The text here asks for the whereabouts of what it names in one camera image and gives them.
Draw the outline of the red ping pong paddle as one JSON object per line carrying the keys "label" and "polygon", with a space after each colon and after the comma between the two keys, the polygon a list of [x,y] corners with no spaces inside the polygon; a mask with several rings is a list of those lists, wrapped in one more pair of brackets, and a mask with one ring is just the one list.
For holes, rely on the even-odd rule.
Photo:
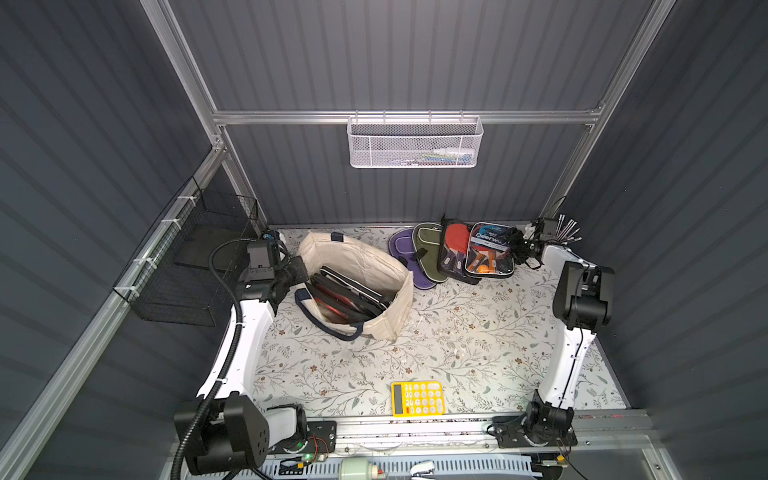
{"label": "red ping pong paddle", "polygon": [[465,270],[470,235],[469,226],[455,219],[443,218],[441,228],[438,271],[459,282],[477,285],[480,279],[471,276]]}

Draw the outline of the olive green paddle cover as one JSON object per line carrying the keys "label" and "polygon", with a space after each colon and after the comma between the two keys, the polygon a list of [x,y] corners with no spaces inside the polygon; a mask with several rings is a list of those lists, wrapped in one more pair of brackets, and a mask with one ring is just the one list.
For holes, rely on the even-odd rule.
{"label": "olive green paddle cover", "polygon": [[426,278],[434,284],[441,284],[447,276],[439,269],[442,226],[425,222],[416,225],[412,232],[415,258]]}

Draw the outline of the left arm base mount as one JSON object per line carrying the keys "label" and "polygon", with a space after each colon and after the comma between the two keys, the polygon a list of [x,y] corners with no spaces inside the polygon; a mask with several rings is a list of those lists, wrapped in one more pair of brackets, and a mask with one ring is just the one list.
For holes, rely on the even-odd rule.
{"label": "left arm base mount", "polygon": [[306,430],[293,439],[282,440],[268,450],[270,455],[330,454],[336,449],[338,423],[310,420]]}

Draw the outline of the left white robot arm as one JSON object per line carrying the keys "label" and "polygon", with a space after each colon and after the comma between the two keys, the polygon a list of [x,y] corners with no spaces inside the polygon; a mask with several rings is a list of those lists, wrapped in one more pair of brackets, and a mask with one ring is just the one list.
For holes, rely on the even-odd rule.
{"label": "left white robot arm", "polygon": [[249,384],[280,303],[307,278],[302,259],[269,230],[216,246],[208,268],[231,302],[230,317],[210,373],[195,398],[174,415],[179,443],[172,479],[185,472],[232,479],[243,470],[258,470],[275,447],[302,446],[309,433],[301,405],[262,409]]}

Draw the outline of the floral canvas tote bag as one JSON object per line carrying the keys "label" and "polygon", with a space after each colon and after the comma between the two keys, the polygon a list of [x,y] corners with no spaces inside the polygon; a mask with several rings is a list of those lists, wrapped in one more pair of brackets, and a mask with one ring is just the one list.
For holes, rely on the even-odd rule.
{"label": "floral canvas tote bag", "polygon": [[401,262],[339,232],[309,232],[298,256],[308,278],[294,301],[312,325],[344,342],[399,337],[414,296],[413,273]]}

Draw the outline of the blue Deerway paddle set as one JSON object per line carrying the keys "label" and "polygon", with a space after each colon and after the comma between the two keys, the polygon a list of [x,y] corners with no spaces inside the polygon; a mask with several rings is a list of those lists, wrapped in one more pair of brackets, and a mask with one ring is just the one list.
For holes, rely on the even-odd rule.
{"label": "blue Deerway paddle set", "polygon": [[516,227],[487,222],[475,223],[469,231],[465,272],[476,278],[505,279],[513,275],[515,250],[523,232]]}

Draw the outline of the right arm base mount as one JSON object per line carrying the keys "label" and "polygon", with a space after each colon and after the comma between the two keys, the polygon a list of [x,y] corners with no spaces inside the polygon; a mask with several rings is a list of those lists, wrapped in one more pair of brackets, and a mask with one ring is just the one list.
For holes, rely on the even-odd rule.
{"label": "right arm base mount", "polygon": [[495,416],[486,433],[500,448],[574,447],[578,439],[572,427],[569,411],[556,410],[551,415],[522,414]]}

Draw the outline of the purple round case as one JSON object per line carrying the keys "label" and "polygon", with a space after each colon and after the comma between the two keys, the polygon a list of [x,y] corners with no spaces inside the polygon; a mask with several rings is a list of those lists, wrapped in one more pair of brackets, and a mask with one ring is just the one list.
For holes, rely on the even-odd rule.
{"label": "purple round case", "polygon": [[412,228],[396,231],[388,240],[389,254],[413,274],[413,283],[417,289],[432,289],[436,283],[430,280],[422,270],[416,258],[416,248],[412,235]]}

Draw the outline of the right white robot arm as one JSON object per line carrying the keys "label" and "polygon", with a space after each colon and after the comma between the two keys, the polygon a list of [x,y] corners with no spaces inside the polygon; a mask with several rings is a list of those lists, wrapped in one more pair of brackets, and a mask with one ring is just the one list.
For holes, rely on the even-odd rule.
{"label": "right white robot arm", "polygon": [[568,247],[548,244],[541,263],[559,275],[552,313],[559,324],[555,349],[534,391],[521,428],[533,446],[568,435],[575,415],[576,385],[592,343],[611,320],[615,271],[583,259]]}

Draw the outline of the black zippered paddle case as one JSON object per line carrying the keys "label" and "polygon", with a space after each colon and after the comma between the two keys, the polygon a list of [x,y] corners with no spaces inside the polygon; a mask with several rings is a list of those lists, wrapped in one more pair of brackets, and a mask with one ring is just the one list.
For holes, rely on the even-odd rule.
{"label": "black zippered paddle case", "polygon": [[368,322],[382,315],[394,301],[392,293],[380,293],[327,267],[310,277],[307,290],[332,324]]}

